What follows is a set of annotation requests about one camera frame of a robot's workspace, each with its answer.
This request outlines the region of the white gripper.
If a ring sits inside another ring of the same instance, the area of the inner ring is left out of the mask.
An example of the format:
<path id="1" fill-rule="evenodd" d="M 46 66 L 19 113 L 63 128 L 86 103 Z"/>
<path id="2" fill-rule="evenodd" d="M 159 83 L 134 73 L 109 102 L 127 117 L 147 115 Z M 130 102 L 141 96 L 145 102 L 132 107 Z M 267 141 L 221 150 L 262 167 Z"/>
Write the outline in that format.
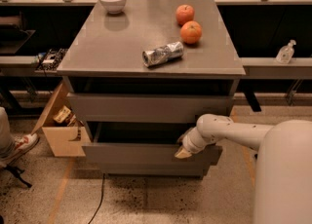
<path id="1" fill-rule="evenodd" d="M 205 149 L 205 139 L 197 130 L 187 130 L 177 140 L 182 146 L 175 152 L 177 159 L 187 159 Z"/>

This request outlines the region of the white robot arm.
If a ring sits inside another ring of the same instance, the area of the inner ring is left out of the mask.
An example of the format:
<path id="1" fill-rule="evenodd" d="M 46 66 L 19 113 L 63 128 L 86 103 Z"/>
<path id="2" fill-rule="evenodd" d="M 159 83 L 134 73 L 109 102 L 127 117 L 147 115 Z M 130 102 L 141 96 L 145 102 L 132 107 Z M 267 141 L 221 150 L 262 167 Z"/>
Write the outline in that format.
<path id="1" fill-rule="evenodd" d="M 180 138 L 175 153 L 189 158 L 228 139 L 257 152 L 253 224 L 312 224 L 312 122 L 237 123 L 205 114 Z"/>

